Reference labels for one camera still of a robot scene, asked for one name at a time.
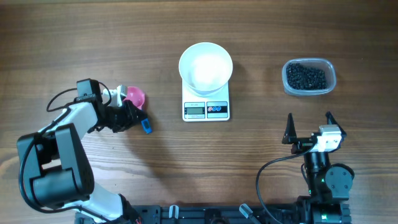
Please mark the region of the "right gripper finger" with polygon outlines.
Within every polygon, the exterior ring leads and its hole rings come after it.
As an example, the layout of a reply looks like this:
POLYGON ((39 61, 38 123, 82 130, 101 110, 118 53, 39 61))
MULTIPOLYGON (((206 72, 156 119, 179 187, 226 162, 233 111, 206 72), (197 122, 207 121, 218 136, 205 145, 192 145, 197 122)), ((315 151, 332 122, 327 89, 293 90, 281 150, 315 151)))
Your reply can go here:
POLYGON ((297 143, 297 133, 295 131, 294 119, 292 113, 289 113, 287 117, 287 125, 285 133, 282 138, 282 144, 296 144, 296 143, 297 143))
POLYGON ((335 124, 339 127, 340 131, 341 131, 341 136, 342 137, 346 137, 347 134, 345 132, 345 130, 337 123, 337 121, 335 120, 335 118, 333 117, 332 113, 330 111, 328 111, 326 114, 326 121, 327 124, 335 124))

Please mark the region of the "pink scoop blue handle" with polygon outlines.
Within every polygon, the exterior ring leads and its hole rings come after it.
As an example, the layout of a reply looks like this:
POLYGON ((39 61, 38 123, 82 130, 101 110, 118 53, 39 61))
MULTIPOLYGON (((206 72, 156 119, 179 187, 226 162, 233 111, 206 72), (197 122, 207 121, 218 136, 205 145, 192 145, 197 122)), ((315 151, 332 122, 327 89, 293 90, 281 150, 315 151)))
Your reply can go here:
MULTIPOLYGON (((132 101, 132 103, 139 108, 140 110, 144 111, 144 103, 146 100, 145 93, 136 86, 128 86, 127 87, 127 97, 123 101, 132 101)), ((143 128, 147 134, 152 133, 152 128, 150 126, 148 128, 143 128)))

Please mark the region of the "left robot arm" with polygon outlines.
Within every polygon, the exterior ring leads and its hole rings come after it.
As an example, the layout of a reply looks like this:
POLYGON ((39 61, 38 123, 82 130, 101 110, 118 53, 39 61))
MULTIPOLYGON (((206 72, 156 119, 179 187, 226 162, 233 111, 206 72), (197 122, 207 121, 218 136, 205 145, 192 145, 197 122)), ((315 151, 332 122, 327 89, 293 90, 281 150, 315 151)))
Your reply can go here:
POLYGON ((128 99, 127 87, 105 88, 94 79, 76 83, 77 96, 58 107, 61 114, 37 132, 17 140, 19 190, 40 213, 75 211, 75 223, 142 223, 143 218, 121 194, 95 182, 81 140, 104 128, 120 133, 148 117, 128 99))

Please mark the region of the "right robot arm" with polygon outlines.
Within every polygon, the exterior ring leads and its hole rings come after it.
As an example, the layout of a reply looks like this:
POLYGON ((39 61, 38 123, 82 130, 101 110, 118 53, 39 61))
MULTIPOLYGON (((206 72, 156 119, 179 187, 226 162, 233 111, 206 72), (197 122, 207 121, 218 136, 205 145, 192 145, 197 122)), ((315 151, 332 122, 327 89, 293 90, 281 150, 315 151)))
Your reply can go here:
POLYGON ((299 196, 295 202, 293 223, 351 223, 349 192, 353 186, 354 171, 347 165, 331 164, 329 154, 337 151, 346 132, 330 112, 326 124, 308 138, 299 138, 292 114, 288 114, 282 144, 291 144, 294 156, 303 156, 303 174, 309 196, 299 196))

